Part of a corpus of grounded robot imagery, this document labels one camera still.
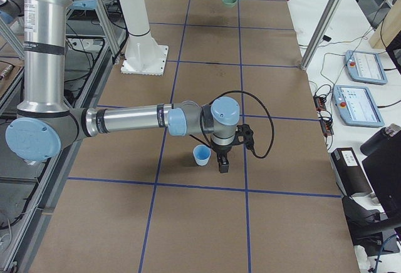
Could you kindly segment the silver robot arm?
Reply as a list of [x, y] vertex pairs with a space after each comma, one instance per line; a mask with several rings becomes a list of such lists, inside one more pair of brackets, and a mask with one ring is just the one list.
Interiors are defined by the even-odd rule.
[[219, 171], [238, 144], [239, 104], [220, 96], [210, 105], [193, 101], [119, 109], [70, 108], [64, 102], [66, 12], [74, 3], [98, 0], [24, 0], [24, 99], [6, 129], [8, 147], [20, 158], [42, 162], [88, 137], [113, 131], [166, 128], [172, 136], [211, 135]]

